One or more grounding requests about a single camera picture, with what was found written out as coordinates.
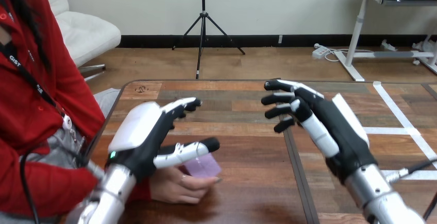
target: white cable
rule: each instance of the white cable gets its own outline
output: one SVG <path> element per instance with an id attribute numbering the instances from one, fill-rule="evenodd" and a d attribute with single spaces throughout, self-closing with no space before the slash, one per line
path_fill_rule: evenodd
<path id="1" fill-rule="evenodd" d="M 339 61 L 338 59 L 337 60 L 329 59 L 328 56 L 330 54 L 334 54 L 336 51 L 341 51 L 342 53 L 347 53 L 349 51 L 349 49 L 332 49 L 332 48 L 327 48 L 327 49 L 329 50 L 329 53 L 325 55 L 325 59 L 330 61 L 330 62 L 338 62 Z M 355 50 L 355 51 L 365 51 L 365 52 L 368 52 L 368 53 L 373 53 L 374 52 L 374 51 L 371 51 L 371 50 Z"/>

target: black baseboard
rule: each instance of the black baseboard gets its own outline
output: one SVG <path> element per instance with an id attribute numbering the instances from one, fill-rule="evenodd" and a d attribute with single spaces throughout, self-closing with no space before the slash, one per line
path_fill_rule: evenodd
<path id="1" fill-rule="evenodd" d="M 315 43 L 324 46 L 349 46 L 352 35 L 235 35 L 231 36 L 239 47 L 312 47 Z M 180 41 L 179 35 L 123 35 L 120 48 L 172 48 Z M 383 40 L 393 46 L 411 47 L 423 41 L 426 35 L 361 35 L 359 46 L 379 46 Z M 179 48 L 199 47 L 200 37 L 187 36 Z M 232 47 L 225 36 L 207 36 L 204 47 Z"/>

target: black lanyard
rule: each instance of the black lanyard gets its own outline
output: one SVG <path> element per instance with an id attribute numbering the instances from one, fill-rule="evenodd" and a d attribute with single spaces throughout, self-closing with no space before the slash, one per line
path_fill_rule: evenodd
<path id="1" fill-rule="evenodd" d="M 0 5 L 3 6 L 8 12 L 9 16 L 12 18 L 12 14 L 8 8 L 8 5 L 6 4 L 5 0 L 0 0 Z M 39 95 L 50 105 L 54 106 L 58 112 L 61 114 L 62 117 L 65 117 L 65 113 L 59 110 L 58 106 L 56 105 L 56 102 L 53 100 L 53 98 L 45 91 L 41 85 L 35 80 L 35 78 L 29 73 L 29 71 L 26 70 L 26 68 L 19 62 L 18 60 L 18 52 L 16 54 L 17 57 L 14 57 L 12 52 L 8 50 L 2 43 L 0 43 L 0 51 L 5 55 L 5 57 L 8 59 L 9 62 L 11 62 L 16 69 L 21 73 L 21 75 L 26 79 L 26 81 L 34 88 Z"/>

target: power strip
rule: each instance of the power strip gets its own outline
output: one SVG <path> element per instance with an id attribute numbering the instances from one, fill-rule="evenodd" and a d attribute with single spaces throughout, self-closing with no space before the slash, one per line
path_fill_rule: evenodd
<path id="1" fill-rule="evenodd" d="M 320 46 L 315 51 L 313 51 L 313 57 L 320 59 L 320 58 L 325 57 L 328 53 L 329 53 L 328 48 L 326 48 L 324 46 Z"/>

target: person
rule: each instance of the person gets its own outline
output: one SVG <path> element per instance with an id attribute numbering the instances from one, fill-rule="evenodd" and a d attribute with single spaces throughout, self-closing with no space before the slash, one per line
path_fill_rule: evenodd
<path id="1" fill-rule="evenodd" d="M 51 223 L 96 186 L 65 150 L 78 152 L 89 144 L 119 91 L 93 96 L 48 0 L 0 4 L 0 223 L 33 223 L 21 172 L 39 217 Z M 65 116 L 75 135 L 63 128 Z M 160 169 L 135 186 L 129 201 L 197 204 L 218 181 L 187 176 L 177 167 Z"/>

